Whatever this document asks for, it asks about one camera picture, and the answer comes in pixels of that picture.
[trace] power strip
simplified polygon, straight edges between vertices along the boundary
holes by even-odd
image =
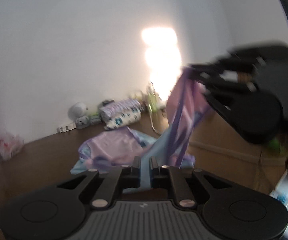
[[[57,132],[61,133],[61,132],[67,132],[67,131],[71,131],[73,129],[76,128],[76,123],[70,123],[68,125],[64,125],[64,126],[60,126],[57,128]]]

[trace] white wall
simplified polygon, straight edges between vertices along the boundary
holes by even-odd
[[[70,122],[68,109],[145,89],[141,31],[172,27],[183,64],[232,45],[219,0],[0,0],[0,129],[25,141]]]
[[[279,0],[221,0],[235,45],[266,40],[288,43],[288,23]]]

